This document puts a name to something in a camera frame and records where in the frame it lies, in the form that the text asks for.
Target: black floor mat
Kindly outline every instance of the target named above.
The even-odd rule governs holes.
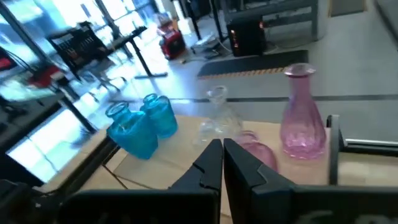
[[[331,16],[344,16],[363,12],[366,9],[365,0],[332,0]]]
[[[237,58],[219,62],[209,62],[199,71],[198,78],[214,78],[217,76],[262,75],[265,73],[282,72],[293,63],[308,63],[307,50],[295,50],[260,57]]]

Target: floor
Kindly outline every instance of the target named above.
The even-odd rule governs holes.
[[[267,35],[279,46],[277,52],[292,50],[289,47],[296,45],[301,47],[294,49],[309,50],[310,63],[318,70],[312,77],[314,99],[324,120],[329,114],[341,116],[345,138],[396,141],[398,52],[373,4],[371,1],[368,3],[366,12],[329,18],[327,35],[318,42],[310,43],[310,24],[306,23],[272,29]],[[203,18],[198,25],[202,35],[215,32],[210,19]],[[185,40],[191,45],[195,42],[195,35],[186,36]],[[172,99],[176,114],[208,116],[212,105],[201,99],[206,98],[206,90],[215,85],[226,86],[228,97],[237,99],[230,105],[243,120],[281,121],[290,92],[288,79],[283,74],[197,80],[196,74],[205,63],[200,54],[183,55],[182,58],[188,62],[181,64],[179,60],[164,60],[159,49],[155,45],[152,47],[142,50],[149,67],[154,72],[168,71],[168,77],[135,80],[133,76],[137,68],[125,63],[111,72],[111,75],[121,75],[130,80],[128,85],[117,83],[122,88],[120,93],[108,94],[101,90],[100,103],[95,103],[89,95],[84,95],[76,103],[97,128],[111,122],[104,115],[110,102],[130,101],[131,109],[137,110],[140,100],[153,92]],[[232,58],[226,55],[218,60]],[[59,138],[46,139],[46,133],[54,129]],[[65,110],[11,151],[11,156],[47,181],[89,137],[71,112]],[[34,155],[27,158],[26,152],[32,148],[40,150],[35,150]]]

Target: computer tower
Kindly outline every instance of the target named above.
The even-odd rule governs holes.
[[[261,18],[231,21],[227,25],[229,42],[235,57],[262,55],[267,48],[264,23]]]

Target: wooden table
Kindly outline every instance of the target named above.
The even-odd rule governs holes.
[[[151,159],[143,161],[119,150],[106,163],[106,167],[116,174],[119,181],[129,189],[166,189],[171,186],[204,150],[194,147],[199,124],[205,118],[177,116],[178,131],[169,139],[159,141],[159,148]],[[281,150],[279,124],[244,121],[244,129],[256,132],[261,142],[275,153],[279,163],[279,173],[296,184],[327,185],[329,149],[323,157],[313,161],[296,161]],[[55,176],[41,187],[46,192],[59,186],[74,168],[104,139],[105,130],[94,135],[80,153]],[[369,156],[340,153],[339,184],[341,185],[398,185],[398,180],[390,178],[398,171],[398,159],[394,157]],[[99,167],[81,190],[124,189],[116,178],[104,167]],[[221,222],[232,223],[226,187],[223,182],[221,193]]]

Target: chair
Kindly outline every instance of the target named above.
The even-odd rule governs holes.
[[[108,58],[109,52],[102,41],[95,35],[89,25],[71,28],[64,32],[53,34],[47,40],[55,48],[62,60],[78,80],[81,80],[79,72],[89,71],[98,81],[97,89],[102,86],[108,90],[108,86],[114,86],[110,81],[123,77],[108,78],[106,72],[114,63]],[[95,94],[89,94],[98,102]]]

